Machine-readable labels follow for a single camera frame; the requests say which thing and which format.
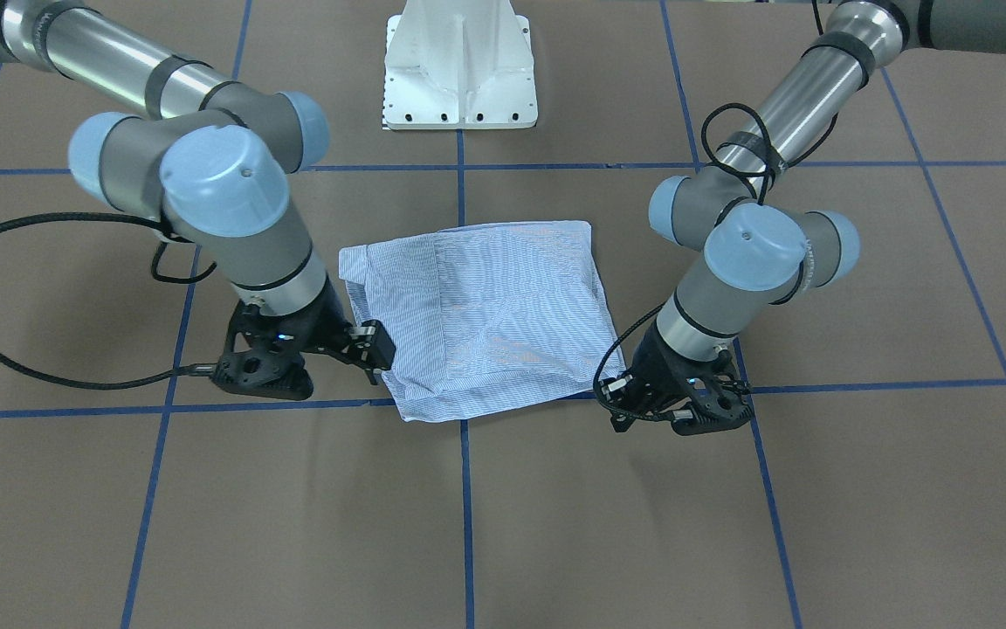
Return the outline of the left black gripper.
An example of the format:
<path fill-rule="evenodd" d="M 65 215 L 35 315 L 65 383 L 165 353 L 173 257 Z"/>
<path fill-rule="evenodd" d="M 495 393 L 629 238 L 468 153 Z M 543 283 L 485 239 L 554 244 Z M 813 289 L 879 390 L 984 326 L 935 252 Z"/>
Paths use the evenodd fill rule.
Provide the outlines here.
<path fill-rule="evenodd" d="M 713 430 L 691 379 L 711 376 L 709 362 L 692 361 L 667 345 L 652 323 L 632 355 L 625 373 L 594 385 L 597 399 L 610 411 L 612 430 L 623 433 L 638 421 L 671 423 L 677 434 Z"/>

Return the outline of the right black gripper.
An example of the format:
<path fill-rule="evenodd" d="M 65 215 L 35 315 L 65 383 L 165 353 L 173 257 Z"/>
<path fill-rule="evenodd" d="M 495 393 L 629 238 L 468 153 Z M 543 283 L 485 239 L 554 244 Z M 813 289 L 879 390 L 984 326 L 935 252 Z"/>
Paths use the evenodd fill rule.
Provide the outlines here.
<path fill-rule="evenodd" d="M 325 279 L 316 298 L 277 322 L 276 342 L 292 353 L 330 356 L 363 371 L 371 385 L 391 370 L 396 345 L 377 319 L 351 322 L 341 307 L 332 281 Z"/>

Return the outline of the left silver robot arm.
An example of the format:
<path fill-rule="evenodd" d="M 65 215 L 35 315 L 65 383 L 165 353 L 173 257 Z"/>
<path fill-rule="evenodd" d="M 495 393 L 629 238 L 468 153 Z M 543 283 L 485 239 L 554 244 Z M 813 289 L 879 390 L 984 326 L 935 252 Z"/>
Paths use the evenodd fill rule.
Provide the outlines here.
<path fill-rule="evenodd" d="M 779 210 L 767 196 L 821 146 L 851 96 L 910 49 L 1006 53 L 1006 1 L 838 1 L 759 107 L 718 108 L 749 123 L 718 146 L 703 142 L 702 171 L 660 183 L 648 204 L 651 228 L 699 256 L 670 299 L 640 319 L 645 335 L 630 367 L 595 375 L 612 429 L 648 421 L 699 435 L 754 417 L 732 342 L 763 309 L 843 278 L 861 254 L 844 215 Z"/>

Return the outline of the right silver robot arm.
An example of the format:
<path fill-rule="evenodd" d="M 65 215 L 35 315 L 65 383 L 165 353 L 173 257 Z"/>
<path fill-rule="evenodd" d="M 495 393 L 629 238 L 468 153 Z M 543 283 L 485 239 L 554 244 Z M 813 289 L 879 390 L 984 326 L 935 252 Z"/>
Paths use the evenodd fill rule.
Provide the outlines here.
<path fill-rule="evenodd" d="M 94 88 L 127 112 L 93 115 L 69 142 L 73 179 L 109 212 L 46 212 L 7 220 L 0 234 L 73 220 L 147 227 L 162 245 L 203 248 L 238 302 L 213 363 L 119 383 L 72 381 L 1 351 L 0 363 L 73 389 L 203 376 L 223 391 L 278 399 L 313 394 L 307 354 L 360 368 L 371 383 L 391 370 L 395 343 L 378 320 L 348 321 L 291 197 L 287 177 L 330 143 L 315 100 L 264 94 L 79 1 L 0 1 L 0 63 L 11 61 Z"/>

